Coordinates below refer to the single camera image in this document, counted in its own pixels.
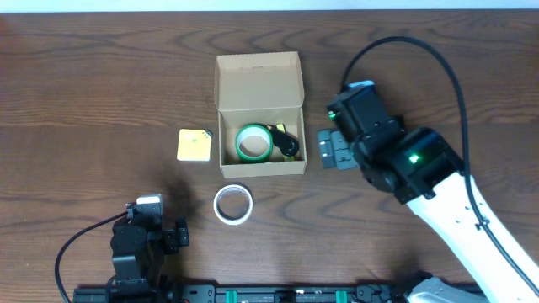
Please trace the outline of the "white tape roll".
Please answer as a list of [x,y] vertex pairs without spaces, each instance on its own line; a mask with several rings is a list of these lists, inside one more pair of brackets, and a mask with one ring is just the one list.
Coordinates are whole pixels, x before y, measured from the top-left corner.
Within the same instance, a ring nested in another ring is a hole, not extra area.
[[[220,207],[221,200],[224,196],[231,193],[240,193],[248,201],[248,208],[245,213],[239,217],[232,218],[231,216],[226,215]],[[229,226],[239,226],[242,225],[253,213],[253,196],[250,191],[239,184],[229,184],[222,187],[214,196],[213,199],[213,209],[216,214],[216,217],[226,225]]]

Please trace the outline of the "black yellow correction tape dispenser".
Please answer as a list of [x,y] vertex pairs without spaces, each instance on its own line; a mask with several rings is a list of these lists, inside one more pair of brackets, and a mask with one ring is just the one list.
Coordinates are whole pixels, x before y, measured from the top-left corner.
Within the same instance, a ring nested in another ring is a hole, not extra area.
[[296,154],[299,152],[299,141],[289,135],[287,132],[286,134],[280,132],[276,128],[277,125],[267,125],[267,128],[272,136],[272,142],[274,146],[277,146],[281,152],[281,154],[284,156],[296,156]]

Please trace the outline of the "yellow sticky note pad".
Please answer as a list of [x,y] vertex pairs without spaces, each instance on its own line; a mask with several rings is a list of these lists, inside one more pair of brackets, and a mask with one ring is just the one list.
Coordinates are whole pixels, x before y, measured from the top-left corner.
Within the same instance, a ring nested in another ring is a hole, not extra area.
[[212,133],[204,129],[181,129],[177,159],[184,162],[209,162],[211,160]]

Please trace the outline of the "brown cardboard box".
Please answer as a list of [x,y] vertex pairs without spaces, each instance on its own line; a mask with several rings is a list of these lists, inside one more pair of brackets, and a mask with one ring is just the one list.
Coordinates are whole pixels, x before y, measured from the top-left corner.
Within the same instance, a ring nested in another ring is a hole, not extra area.
[[[302,66],[296,51],[218,56],[214,100],[223,177],[303,174],[307,166],[304,97]],[[267,128],[278,124],[283,124],[286,132],[299,141],[294,162],[285,162],[274,145],[265,162],[243,162],[239,158],[235,140],[244,126]]]

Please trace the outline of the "green tape roll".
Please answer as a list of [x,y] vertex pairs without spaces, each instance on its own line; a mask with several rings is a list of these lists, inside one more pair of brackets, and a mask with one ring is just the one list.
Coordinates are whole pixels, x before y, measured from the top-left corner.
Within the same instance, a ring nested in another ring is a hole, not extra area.
[[235,147],[243,162],[265,162],[273,151],[273,137],[262,125],[246,125],[237,133]]

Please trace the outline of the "yellow highlighter pen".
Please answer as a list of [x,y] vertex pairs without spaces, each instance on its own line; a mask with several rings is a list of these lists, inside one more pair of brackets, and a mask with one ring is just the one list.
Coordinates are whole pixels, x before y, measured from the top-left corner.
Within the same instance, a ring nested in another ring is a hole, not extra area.
[[[285,126],[284,126],[283,124],[278,124],[278,125],[276,126],[276,128],[277,128],[278,131],[280,131],[280,132],[286,134],[286,128],[285,128]],[[294,162],[294,161],[295,161],[295,157],[294,157],[294,156],[286,156],[286,155],[284,155],[284,156],[283,156],[283,159],[284,159],[285,162]]]

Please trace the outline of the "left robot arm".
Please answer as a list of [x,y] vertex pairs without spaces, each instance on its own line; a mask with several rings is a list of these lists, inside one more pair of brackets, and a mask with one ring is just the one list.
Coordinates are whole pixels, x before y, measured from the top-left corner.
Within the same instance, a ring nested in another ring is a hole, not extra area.
[[189,245],[184,217],[164,229],[160,215],[134,215],[117,221],[110,242],[115,269],[116,301],[167,302],[173,299],[173,282],[161,274],[164,257]]

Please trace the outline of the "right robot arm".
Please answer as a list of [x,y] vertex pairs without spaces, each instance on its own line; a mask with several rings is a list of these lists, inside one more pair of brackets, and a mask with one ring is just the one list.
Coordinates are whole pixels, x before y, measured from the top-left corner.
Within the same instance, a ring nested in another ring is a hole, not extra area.
[[463,160],[434,130],[407,132],[370,82],[327,106],[364,179],[393,194],[447,244],[491,302],[536,302],[538,266],[510,235],[464,172]]

